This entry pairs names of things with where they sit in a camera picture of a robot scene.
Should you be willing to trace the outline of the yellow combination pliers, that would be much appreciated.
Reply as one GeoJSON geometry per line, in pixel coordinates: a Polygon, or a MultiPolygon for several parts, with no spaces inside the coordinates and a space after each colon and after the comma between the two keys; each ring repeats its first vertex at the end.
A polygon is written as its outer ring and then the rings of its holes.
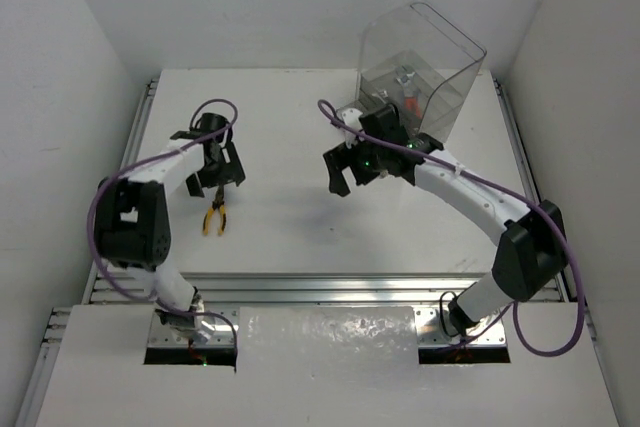
{"type": "Polygon", "coordinates": [[[223,186],[219,186],[215,192],[214,198],[203,217],[202,222],[202,235],[208,236],[211,231],[212,218],[218,215],[219,225],[217,227],[217,235],[222,236],[226,230],[227,214],[225,207],[225,189],[223,186]]]}

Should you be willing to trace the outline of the red handled adjustable wrench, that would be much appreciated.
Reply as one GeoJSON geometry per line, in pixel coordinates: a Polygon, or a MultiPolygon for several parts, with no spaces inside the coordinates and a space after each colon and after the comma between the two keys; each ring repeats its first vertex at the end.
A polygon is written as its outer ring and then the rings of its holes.
{"type": "Polygon", "coordinates": [[[419,106],[419,87],[414,82],[416,72],[409,67],[400,66],[395,70],[396,82],[400,85],[404,96],[404,107],[417,119],[422,118],[422,111],[419,106]]]}

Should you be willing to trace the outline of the clear plastic drawer container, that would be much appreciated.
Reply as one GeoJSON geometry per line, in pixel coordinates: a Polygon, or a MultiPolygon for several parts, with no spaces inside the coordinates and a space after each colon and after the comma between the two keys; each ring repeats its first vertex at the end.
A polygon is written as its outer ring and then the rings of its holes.
{"type": "Polygon", "coordinates": [[[487,50],[427,2],[413,1],[383,14],[362,33],[356,103],[365,112],[387,103],[410,135],[445,143],[485,60],[487,50]],[[412,68],[422,118],[404,107],[397,67],[412,68]],[[389,99],[376,93],[386,89],[389,99]]]}

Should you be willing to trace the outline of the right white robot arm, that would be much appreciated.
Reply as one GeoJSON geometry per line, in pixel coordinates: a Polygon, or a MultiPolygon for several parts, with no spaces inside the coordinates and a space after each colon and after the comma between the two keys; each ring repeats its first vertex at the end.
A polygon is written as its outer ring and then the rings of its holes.
{"type": "Polygon", "coordinates": [[[455,295],[442,315],[447,336],[464,336],[494,311],[530,300],[567,266],[562,215],[555,204],[532,204],[478,181],[438,139],[424,132],[410,135],[392,104],[369,113],[336,111],[325,100],[318,106],[344,133],[343,143],[324,155],[331,193],[349,194],[345,169],[358,185],[382,174],[402,178],[454,208],[495,245],[491,270],[455,295]]]}

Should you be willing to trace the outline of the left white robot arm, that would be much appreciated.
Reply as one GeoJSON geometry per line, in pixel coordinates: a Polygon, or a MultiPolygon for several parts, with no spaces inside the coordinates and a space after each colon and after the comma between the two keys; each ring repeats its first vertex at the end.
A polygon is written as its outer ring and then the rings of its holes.
{"type": "Polygon", "coordinates": [[[245,173],[232,141],[230,120],[204,113],[171,136],[166,148],[106,181],[94,208],[93,241],[98,257],[141,282],[162,324],[194,344],[210,340],[219,314],[209,314],[198,289],[170,258],[168,199],[180,187],[194,198],[214,193],[202,222],[203,235],[227,227],[225,188],[245,173]],[[219,219],[214,228],[212,219],[219,219]]]}

